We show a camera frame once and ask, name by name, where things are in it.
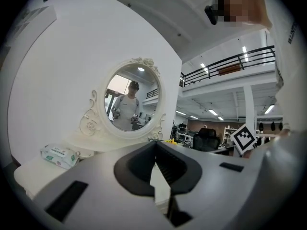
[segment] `person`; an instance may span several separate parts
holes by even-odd
[[[224,21],[260,24],[275,42],[275,72],[280,90],[299,69],[306,66],[306,44],[297,22],[280,0],[215,0],[215,15]],[[288,135],[289,123],[283,116],[280,136]]]
[[[139,91],[139,83],[132,81],[128,87],[127,95],[120,95],[112,109],[113,125],[125,131],[132,131],[133,123],[138,121],[135,117],[140,115],[139,100],[135,94]]]
[[[152,119],[151,117],[148,117],[148,120],[145,121],[145,125],[148,124],[151,119]]]

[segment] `white wall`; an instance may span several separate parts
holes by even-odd
[[[142,118],[146,117],[146,114],[152,113],[153,109],[151,106],[143,106],[143,101],[146,100],[147,93],[150,92],[152,84],[144,84],[139,82],[139,91],[136,93],[136,98],[138,98],[140,102],[140,113],[142,113]]]
[[[182,62],[167,41],[116,0],[49,0],[44,6],[52,4],[57,20],[32,45],[12,87],[8,130],[17,161],[29,161],[44,145],[76,130],[92,90],[129,58],[152,58],[161,73],[167,90],[162,128],[168,138],[178,94],[172,79],[179,79]]]
[[[186,125],[188,123],[188,119],[180,115],[175,115],[175,123],[177,124],[177,126],[179,126],[179,124]]]
[[[18,36],[14,36],[6,42],[10,45],[10,50],[4,59],[0,72],[0,161],[2,167],[7,166],[12,161],[7,129],[9,100],[14,79],[32,44],[56,19],[56,13],[53,7],[47,7],[41,13],[37,13],[36,16],[31,17],[31,20],[27,21],[27,23],[30,23]]]

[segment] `ceiling light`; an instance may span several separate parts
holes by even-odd
[[[246,52],[247,52],[245,46],[242,47],[242,50],[243,50],[243,53],[246,53]],[[245,62],[247,62],[247,61],[248,61],[248,56],[247,56],[247,54],[244,55],[244,58],[245,58]]]
[[[214,110],[209,110],[214,116],[217,116],[217,113]]]
[[[176,111],[176,113],[179,113],[179,114],[185,115],[184,113],[181,113],[181,112],[179,112],[179,111]]]
[[[206,73],[209,74],[208,68],[206,68],[205,64],[201,63],[201,66],[204,68],[204,70],[206,71]]]
[[[275,105],[270,105],[270,107],[267,109],[267,111],[264,114],[268,114],[273,109],[273,107],[275,107]]]

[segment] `ceiling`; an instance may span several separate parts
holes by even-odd
[[[226,36],[218,39],[220,32],[226,32],[227,36],[253,28],[253,25],[244,25],[239,28],[231,28],[232,25],[218,23],[212,25],[204,12],[212,0],[118,0],[137,12],[148,21],[172,46],[178,55],[184,60],[188,49],[194,51],[194,55],[202,53],[204,46],[210,46],[217,41],[219,44]]]
[[[145,84],[153,84],[154,82],[156,82],[154,75],[150,71],[146,69],[144,69],[144,71],[140,71],[139,66],[134,65],[130,65],[124,68],[118,73],[118,75],[129,80],[142,82]]]
[[[265,115],[265,111],[271,104],[275,104],[277,88],[275,83],[267,83],[252,86],[254,106],[258,116],[262,121],[281,120],[282,112],[278,104]],[[208,110],[213,109],[225,121],[237,121],[236,102],[238,104],[238,116],[240,120],[245,118],[245,97],[243,87],[229,89],[225,91],[211,92],[198,95],[193,98],[185,98],[177,101],[177,111],[187,115],[195,116],[199,119],[218,120]]]
[[[262,29],[236,37],[222,44],[219,44],[218,46],[213,47],[206,52],[203,52],[199,56],[183,64],[181,71],[184,74],[188,74],[192,71],[202,68],[201,63],[207,66],[219,60],[226,59],[237,54],[241,54],[243,53],[242,47],[244,46],[246,47],[247,51],[250,51],[253,49],[272,45],[274,45],[274,43],[270,34],[267,33],[265,29]]]

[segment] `railing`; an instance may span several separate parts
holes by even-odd
[[[195,84],[204,79],[210,79],[215,76],[221,76],[221,75],[225,75],[228,73],[245,70],[248,67],[252,67],[256,65],[262,65],[266,63],[275,62],[275,51],[273,51],[273,49],[274,49],[274,46],[254,49],[246,53],[238,54],[238,55],[217,61],[213,64],[206,66],[205,68],[201,68],[191,73],[188,73],[187,75],[184,75],[183,73],[181,73],[179,85],[181,87],[184,87],[187,85]],[[273,58],[273,60],[263,61],[264,59],[269,59],[269,58]]]
[[[150,91],[150,92],[147,93],[146,99],[151,98],[151,97],[154,97],[154,96],[156,96],[156,95],[158,95],[158,94],[159,94],[158,89],[152,90],[152,91]]]

